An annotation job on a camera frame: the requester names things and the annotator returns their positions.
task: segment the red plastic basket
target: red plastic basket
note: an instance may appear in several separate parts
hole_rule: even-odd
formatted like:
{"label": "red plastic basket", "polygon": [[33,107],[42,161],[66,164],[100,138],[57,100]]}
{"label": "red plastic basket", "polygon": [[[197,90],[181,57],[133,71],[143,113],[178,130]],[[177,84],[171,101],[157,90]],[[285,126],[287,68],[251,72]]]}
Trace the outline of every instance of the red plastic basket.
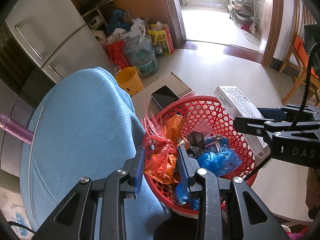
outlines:
{"label": "red plastic basket", "polygon": [[[175,114],[182,114],[186,117],[181,132],[184,137],[192,131],[200,119],[204,119],[207,123],[212,125],[214,130],[213,134],[223,135],[228,138],[230,148],[235,149],[238,156],[242,159],[242,164],[235,171],[224,175],[223,178],[232,179],[234,176],[245,178],[246,175],[255,168],[252,151],[249,149],[242,134],[236,132],[233,128],[232,119],[229,117],[227,111],[221,107],[221,104],[216,97],[192,96],[182,98],[167,106],[157,114],[156,120],[160,125],[164,126],[166,121]],[[249,186],[253,184],[256,176],[257,174],[247,181]],[[186,215],[198,214],[197,210],[176,203],[174,194],[175,185],[164,185],[146,174],[145,178],[152,192],[166,206]],[[225,203],[221,205],[221,208],[225,209]]]}

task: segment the silver bolt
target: silver bolt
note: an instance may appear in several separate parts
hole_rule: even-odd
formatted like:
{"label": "silver bolt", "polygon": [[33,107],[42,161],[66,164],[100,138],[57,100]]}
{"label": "silver bolt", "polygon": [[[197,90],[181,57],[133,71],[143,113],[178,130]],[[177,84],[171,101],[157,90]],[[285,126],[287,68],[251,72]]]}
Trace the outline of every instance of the silver bolt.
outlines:
{"label": "silver bolt", "polygon": [[198,172],[198,174],[200,174],[200,175],[206,175],[206,174],[207,174],[207,170],[204,169],[204,168],[198,169],[197,172]]}
{"label": "silver bolt", "polygon": [[118,174],[118,175],[124,175],[124,174],[126,174],[126,173],[127,173],[127,171],[124,170],[124,169],[119,169],[119,170],[117,170],[117,174]]}
{"label": "silver bolt", "polygon": [[89,177],[87,177],[87,176],[83,176],[80,178],[81,184],[86,184],[86,183],[88,183],[88,181],[89,181]]}
{"label": "silver bolt", "polygon": [[234,178],[233,178],[233,181],[234,181],[235,183],[240,184],[240,183],[242,183],[243,179],[242,179],[241,177],[234,177]]}

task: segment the smartphone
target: smartphone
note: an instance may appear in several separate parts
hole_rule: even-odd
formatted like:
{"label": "smartphone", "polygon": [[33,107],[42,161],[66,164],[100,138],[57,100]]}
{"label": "smartphone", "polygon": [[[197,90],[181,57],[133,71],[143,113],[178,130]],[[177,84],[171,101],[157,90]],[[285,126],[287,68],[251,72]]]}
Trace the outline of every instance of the smartphone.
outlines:
{"label": "smartphone", "polygon": [[151,97],[156,101],[161,109],[179,100],[179,97],[167,86],[159,88],[156,92],[151,94]]}

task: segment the refrigerator handle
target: refrigerator handle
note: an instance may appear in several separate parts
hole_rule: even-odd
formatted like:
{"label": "refrigerator handle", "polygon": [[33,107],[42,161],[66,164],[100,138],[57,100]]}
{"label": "refrigerator handle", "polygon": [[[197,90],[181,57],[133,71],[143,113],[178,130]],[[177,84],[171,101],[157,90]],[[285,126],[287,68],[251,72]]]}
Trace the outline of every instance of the refrigerator handle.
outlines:
{"label": "refrigerator handle", "polygon": [[[20,27],[18,25],[15,25],[15,28],[17,29],[17,31],[21,34],[21,36],[24,38],[24,40],[28,43],[28,45],[31,47],[31,49],[37,54],[37,56],[39,57],[40,60],[44,60],[44,58],[42,57],[42,55],[40,54],[40,52],[38,52],[36,50],[36,48],[31,44],[31,42],[28,40],[28,38],[23,34],[22,30],[20,29]],[[58,71],[51,65],[49,64],[48,67],[50,68],[50,70],[52,72],[54,72],[59,78],[63,79],[63,77],[58,73]]]}
{"label": "refrigerator handle", "polygon": [[44,58],[42,57],[42,55],[36,50],[36,48],[31,44],[31,42],[28,40],[28,38],[23,34],[22,30],[20,29],[20,27],[18,25],[15,25],[15,28],[17,29],[17,31],[21,34],[21,36],[24,38],[24,40],[28,43],[28,45],[31,47],[31,49],[37,54],[37,56],[39,57],[39,59],[44,60]]}

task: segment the blue pants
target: blue pants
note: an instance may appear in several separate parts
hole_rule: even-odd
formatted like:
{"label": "blue pants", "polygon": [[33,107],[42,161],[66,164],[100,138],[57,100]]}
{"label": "blue pants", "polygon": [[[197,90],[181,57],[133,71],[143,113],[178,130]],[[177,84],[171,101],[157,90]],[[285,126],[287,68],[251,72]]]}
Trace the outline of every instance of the blue pants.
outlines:
{"label": "blue pants", "polygon": [[[23,146],[20,188],[33,230],[80,177],[101,179],[122,168],[141,150],[145,133],[129,95],[102,68],[79,70],[55,85],[36,109],[29,129],[36,133],[32,151],[30,145]],[[170,215],[145,179],[138,198],[124,204],[128,240],[153,239],[154,230]]]}

